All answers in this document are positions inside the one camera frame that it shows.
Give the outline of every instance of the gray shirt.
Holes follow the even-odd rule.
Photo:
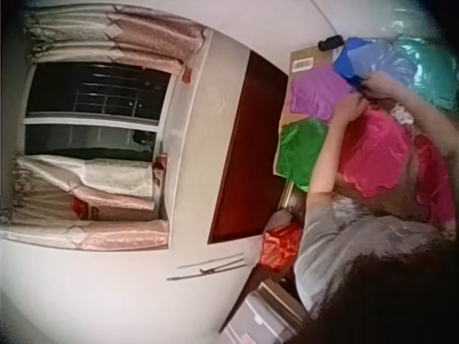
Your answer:
[[[309,312],[332,282],[341,282],[346,263],[360,254],[406,254],[441,236],[429,224],[408,222],[393,216],[366,216],[339,231],[332,206],[307,211],[295,275],[298,294]]]

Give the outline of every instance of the teal fabric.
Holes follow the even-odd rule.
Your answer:
[[[417,37],[401,36],[394,44],[417,65],[412,89],[439,108],[457,110],[458,61],[452,53]]]
[[[319,120],[307,118],[284,125],[280,131],[276,171],[303,191],[309,190],[311,174],[327,130]]]

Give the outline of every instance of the purple fabric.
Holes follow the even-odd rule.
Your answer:
[[[349,92],[351,86],[333,70],[333,65],[322,64],[292,82],[290,111],[328,121],[336,102]]]

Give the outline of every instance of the hand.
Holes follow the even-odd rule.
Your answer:
[[[354,92],[341,98],[333,110],[332,123],[347,125],[356,120],[368,107],[368,100],[362,94]]]
[[[372,98],[392,98],[406,87],[383,71],[373,72],[362,82],[366,88],[365,95]]]

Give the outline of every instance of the person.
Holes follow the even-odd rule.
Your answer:
[[[459,135],[448,118],[383,72],[365,95],[412,114],[445,160],[459,214]],[[295,278],[311,318],[289,343],[439,343],[459,320],[458,251],[429,224],[365,216],[340,230],[332,191],[346,126],[369,102],[359,93],[334,108],[311,176]]]

